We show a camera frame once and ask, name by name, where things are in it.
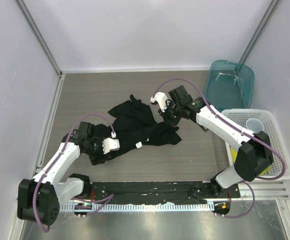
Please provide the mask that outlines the black t-shirt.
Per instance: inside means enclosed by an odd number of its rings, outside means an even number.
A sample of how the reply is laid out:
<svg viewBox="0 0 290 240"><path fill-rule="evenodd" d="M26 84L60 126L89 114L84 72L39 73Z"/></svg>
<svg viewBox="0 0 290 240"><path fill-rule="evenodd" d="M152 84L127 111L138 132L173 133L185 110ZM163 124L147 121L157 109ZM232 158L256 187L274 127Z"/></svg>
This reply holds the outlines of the black t-shirt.
<svg viewBox="0 0 290 240"><path fill-rule="evenodd" d="M149 146L176 145L182 139L177 126L168 126L154 120L151 108L134 95L108 111L115 118L113 128L120 143L120 149L108 154L89 155L92 165L103 164L133 149L137 143Z"/></svg>

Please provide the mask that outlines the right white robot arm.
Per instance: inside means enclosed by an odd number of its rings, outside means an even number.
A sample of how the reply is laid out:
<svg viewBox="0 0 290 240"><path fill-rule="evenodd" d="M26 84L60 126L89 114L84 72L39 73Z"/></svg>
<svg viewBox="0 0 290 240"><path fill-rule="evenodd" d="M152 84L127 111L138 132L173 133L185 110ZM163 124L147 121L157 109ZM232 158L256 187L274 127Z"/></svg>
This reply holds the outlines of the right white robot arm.
<svg viewBox="0 0 290 240"><path fill-rule="evenodd" d="M202 97L193 99L182 85L168 94L155 93L150 102L159 106L158 113L167 125L174 127L180 119L191 120L203 130L215 133L236 151L235 163L210 180L215 197L223 197L241 181L253 181L273 163L270 138L265 132L254 133L236 124Z"/></svg>

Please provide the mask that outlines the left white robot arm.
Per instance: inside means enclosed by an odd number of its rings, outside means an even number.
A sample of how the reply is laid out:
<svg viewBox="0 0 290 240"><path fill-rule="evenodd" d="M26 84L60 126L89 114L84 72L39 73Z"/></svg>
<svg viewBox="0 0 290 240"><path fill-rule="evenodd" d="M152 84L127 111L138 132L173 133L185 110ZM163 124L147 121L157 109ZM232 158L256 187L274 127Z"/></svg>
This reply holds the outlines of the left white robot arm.
<svg viewBox="0 0 290 240"><path fill-rule="evenodd" d="M46 164L31 179L23 179L18 185L17 217L36 222L43 232L56 221L60 207L72 198L87 199L91 195L90 179L73 173L65 183L60 183L65 172L81 154L100 154L102 142L96 139L96 126L82 121L78 129L68 133Z"/></svg>

